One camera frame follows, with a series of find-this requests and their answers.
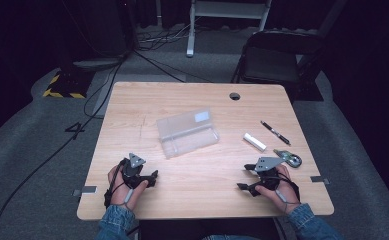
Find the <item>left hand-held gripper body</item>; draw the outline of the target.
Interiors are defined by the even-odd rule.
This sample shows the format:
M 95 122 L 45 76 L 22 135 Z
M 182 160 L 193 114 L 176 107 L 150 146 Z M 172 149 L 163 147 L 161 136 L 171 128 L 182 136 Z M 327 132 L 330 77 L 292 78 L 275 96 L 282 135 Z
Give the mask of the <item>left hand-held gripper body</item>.
M 122 176 L 125 184 L 131 188 L 135 189 L 142 181 L 147 180 L 147 176 L 141 176 L 141 170 L 145 160 L 141 157 L 130 153 L 128 158 L 123 160 Z

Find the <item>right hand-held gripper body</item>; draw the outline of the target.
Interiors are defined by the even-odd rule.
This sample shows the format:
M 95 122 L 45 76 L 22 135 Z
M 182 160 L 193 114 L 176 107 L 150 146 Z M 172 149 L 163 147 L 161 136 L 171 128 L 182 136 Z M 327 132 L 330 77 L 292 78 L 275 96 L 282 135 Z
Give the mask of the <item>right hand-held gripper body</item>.
M 279 172 L 276 169 L 284 160 L 279 157 L 260 157 L 253 167 L 260 178 L 260 185 L 268 190 L 274 191 L 279 183 Z

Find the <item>translucent plastic pencil case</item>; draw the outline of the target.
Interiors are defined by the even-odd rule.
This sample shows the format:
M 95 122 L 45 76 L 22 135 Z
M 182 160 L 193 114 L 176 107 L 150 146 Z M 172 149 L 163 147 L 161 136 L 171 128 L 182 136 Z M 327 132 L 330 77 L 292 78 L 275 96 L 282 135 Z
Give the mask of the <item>translucent plastic pencil case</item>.
M 167 158 L 216 144 L 219 134 L 209 108 L 200 108 L 156 121 L 159 140 Z

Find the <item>person's left hand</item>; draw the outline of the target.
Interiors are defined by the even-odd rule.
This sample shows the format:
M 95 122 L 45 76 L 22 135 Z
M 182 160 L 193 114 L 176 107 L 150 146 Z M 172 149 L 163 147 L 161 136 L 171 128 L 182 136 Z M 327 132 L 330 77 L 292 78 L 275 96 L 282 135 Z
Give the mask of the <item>person's left hand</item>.
M 113 184 L 110 204 L 133 211 L 137 201 L 147 188 L 148 182 L 141 182 L 133 191 L 124 183 L 121 170 L 114 166 L 108 173 L 108 181 Z

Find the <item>person's right hand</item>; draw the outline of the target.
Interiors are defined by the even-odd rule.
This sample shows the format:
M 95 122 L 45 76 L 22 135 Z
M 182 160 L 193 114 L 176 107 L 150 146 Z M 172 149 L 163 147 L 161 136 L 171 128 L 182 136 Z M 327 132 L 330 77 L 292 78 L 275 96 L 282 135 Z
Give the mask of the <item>person's right hand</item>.
M 260 185 L 256 186 L 255 190 L 262 196 L 270 199 L 284 214 L 290 214 L 300 205 L 300 201 L 289 182 L 281 181 L 275 191 L 271 191 Z

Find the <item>green grey correction tape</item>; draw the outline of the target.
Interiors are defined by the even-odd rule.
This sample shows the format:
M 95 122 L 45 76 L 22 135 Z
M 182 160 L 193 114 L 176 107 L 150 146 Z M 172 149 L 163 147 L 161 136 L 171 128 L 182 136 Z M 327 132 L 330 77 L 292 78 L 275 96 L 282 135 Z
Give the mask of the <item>green grey correction tape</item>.
M 302 159 L 287 150 L 274 149 L 273 152 L 284 160 L 290 167 L 299 168 L 302 165 Z

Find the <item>white eraser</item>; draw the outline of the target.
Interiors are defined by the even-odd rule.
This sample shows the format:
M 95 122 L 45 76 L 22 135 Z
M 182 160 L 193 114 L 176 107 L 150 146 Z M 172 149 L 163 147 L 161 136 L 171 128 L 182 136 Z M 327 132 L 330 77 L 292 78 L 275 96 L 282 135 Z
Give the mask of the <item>white eraser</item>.
M 256 149 L 258 149 L 260 152 L 264 152 L 267 148 L 265 144 L 260 142 L 255 137 L 251 136 L 249 133 L 245 133 L 243 139 L 247 141 L 249 144 L 251 144 L 252 146 L 254 146 Z

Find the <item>black pen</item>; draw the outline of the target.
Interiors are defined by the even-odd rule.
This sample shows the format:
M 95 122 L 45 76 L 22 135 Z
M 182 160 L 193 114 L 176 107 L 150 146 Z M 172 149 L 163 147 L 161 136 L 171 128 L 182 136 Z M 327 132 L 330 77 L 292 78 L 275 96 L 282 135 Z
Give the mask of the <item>black pen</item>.
M 284 137 L 282 134 L 280 134 L 278 131 L 276 131 L 274 128 L 272 128 L 269 124 L 267 124 L 265 121 L 260 121 L 261 124 L 268 129 L 270 132 L 272 132 L 277 138 L 279 138 L 282 142 L 284 142 L 286 145 L 291 146 L 291 142 Z

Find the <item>person's denim legs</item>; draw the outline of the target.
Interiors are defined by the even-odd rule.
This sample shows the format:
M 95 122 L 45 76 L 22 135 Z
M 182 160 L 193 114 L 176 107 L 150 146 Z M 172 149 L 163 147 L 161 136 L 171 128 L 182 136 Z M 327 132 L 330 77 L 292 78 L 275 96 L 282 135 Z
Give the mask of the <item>person's denim legs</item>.
M 203 237 L 201 240 L 260 240 L 251 236 L 242 236 L 242 235 L 209 235 Z

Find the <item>black folding chair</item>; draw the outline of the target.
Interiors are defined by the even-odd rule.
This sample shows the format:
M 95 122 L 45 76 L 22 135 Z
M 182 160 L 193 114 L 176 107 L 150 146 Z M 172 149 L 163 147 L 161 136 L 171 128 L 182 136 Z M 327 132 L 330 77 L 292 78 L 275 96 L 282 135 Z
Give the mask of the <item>black folding chair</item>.
M 244 44 L 231 82 L 281 85 L 291 102 L 319 100 L 308 71 L 318 62 L 324 39 L 288 30 L 263 30 Z

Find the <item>black yellow striped base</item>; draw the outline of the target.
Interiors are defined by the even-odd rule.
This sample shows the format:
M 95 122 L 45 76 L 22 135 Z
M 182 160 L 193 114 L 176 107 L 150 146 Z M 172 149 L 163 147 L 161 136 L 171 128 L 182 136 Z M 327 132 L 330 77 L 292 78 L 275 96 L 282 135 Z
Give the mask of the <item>black yellow striped base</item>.
M 51 79 L 47 89 L 44 91 L 43 96 L 77 99 L 86 98 L 94 75 L 94 72 L 88 71 L 76 71 L 75 73 L 57 71 Z

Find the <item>white metal stand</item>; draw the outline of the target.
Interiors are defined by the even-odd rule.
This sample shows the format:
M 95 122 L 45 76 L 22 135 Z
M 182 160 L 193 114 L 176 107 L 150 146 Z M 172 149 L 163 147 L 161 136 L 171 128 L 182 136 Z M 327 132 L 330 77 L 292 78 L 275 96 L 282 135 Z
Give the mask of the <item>white metal stand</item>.
M 194 56 L 195 21 L 200 17 L 240 18 L 259 20 L 258 29 L 262 31 L 271 9 L 272 0 L 264 3 L 213 2 L 212 0 L 191 0 L 189 35 L 186 56 Z

